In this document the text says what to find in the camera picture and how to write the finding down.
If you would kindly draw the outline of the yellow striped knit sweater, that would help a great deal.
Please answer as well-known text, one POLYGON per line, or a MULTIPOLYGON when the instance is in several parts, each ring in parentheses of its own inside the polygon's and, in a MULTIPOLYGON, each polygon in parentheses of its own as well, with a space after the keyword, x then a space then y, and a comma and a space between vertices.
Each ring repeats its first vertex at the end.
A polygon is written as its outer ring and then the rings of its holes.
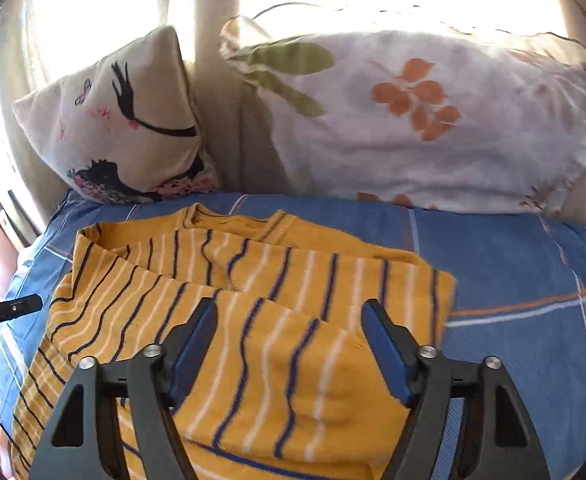
POLYGON ((16 401, 12 459, 28 478, 72 367, 159 344, 211 298, 218 325, 175 414, 207 479, 377 479, 406 422, 360 325, 380 302, 420 344, 441 340, 456 281, 406 250, 278 211, 266 220, 192 205, 75 235, 72 269, 16 401))

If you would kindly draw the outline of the blue plaid bed sheet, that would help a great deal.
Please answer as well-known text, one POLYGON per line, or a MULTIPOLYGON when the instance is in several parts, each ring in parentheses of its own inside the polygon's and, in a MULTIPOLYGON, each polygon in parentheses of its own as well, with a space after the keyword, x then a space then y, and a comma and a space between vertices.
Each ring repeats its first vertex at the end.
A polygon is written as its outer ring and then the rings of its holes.
POLYGON ((534 214, 465 216, 381 202, 235 193, 136 206, 66 197, 8 288, 10 298, 37 294, 42 309, 0 325, 0 422, 13 450, 16 401, 54 292, 72 269, 76 233, 98 223, 169 216, 196 204, 259 220, 285 211, 369 244, 413 252, 452 274, 455 302, 434 345, 453 359, 498 356, 505 363, 552 478, 568 478, 586 459, 586 228, 534 214))

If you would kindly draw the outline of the cream bird print pillow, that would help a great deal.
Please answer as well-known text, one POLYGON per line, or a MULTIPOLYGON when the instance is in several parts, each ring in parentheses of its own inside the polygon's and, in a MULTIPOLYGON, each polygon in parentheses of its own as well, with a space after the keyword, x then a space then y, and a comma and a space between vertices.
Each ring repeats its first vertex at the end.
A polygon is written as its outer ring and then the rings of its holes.
POLYGON ((32 92, 13 113, 46 166, 94 202, 157 203, 218 188, 171 26, 32 92))

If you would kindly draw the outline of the beige curtain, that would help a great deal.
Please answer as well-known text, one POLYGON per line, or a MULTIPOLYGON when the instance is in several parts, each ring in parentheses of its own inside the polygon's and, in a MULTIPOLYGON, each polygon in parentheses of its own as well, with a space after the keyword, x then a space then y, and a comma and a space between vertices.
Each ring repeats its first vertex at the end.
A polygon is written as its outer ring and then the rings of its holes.
POLYGON ((190 93, 226 191, 285 193, 290 185, 241 76, 219 52, 240 0, 3 0, 0 103, 32 209, 49 220, 68 190, 13 116, 14 101, 85 68, 161 25, 177 29, 190 93))

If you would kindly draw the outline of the white leaf print pillow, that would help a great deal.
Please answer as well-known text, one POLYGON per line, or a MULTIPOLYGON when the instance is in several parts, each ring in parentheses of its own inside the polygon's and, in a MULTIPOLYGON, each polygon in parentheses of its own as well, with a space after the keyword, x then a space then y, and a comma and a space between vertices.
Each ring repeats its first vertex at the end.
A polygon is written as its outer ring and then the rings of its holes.
POLYGON ((249 188, 459 214, 558 214, 586 174, 586 49, 466 34, 418 15, 319 20, 292 36, 238 16, 249 188))

